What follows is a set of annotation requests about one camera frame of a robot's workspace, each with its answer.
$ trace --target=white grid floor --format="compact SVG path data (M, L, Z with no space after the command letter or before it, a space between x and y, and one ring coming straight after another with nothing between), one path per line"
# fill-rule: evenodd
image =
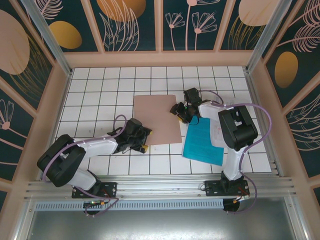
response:
M58 124L56 137L69 134L72 138L99 137L112 130L113 120L123 114L133 116L133 97L137 95L174 94L183 102L183 90L213 90L223 97L250 100L242 67L99 67L76 68ZM202 92L202 99L212 93ZM258 121L252 111L254 123ZM116 123L123 126L123 121ZM184 141L187 126L180 123ZM181 156L183 143L153 145L145 154L130 150L125 154L95 156L84 159L80 168L103 175L166 175L220 173L221 166L190 160ZM223 164L227 157L224 151ZM271 172L263 143L246 155L246 173Z

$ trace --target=enclosure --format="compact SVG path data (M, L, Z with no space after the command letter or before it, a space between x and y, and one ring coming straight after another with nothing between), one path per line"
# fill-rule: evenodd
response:
M319 16L319 0L1 1L1 239L319 239ZM136 96L178 103L190 88L271 116L243 164L257 186L250 211L226 214L206 196L228 151L221 165L182 157L182 122L182 142L81 162L117 184L99 219L71 186L41 181L37 161L59 136L102 136L134 117ZM248 110L257 141L268 118Z

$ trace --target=brown paper sheet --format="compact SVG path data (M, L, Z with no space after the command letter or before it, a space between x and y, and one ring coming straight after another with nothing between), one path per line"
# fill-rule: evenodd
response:
M170 113L175 95L140 95L134 97L133 117L152 129L146 145L182 143L179 119Z

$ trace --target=blue folder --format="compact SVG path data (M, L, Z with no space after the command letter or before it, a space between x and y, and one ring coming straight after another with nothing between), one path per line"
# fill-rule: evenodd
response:
M222 166L224 149L212 146L210 140L210 119L194 116L188 126L185 137L183 156L208 164Z

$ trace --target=blue notebook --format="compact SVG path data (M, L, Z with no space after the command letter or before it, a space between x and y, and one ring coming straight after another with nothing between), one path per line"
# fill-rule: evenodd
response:
M194 116L186 132L183 157L208 164L222 166L224 149L212 146L210 140L210 119Z

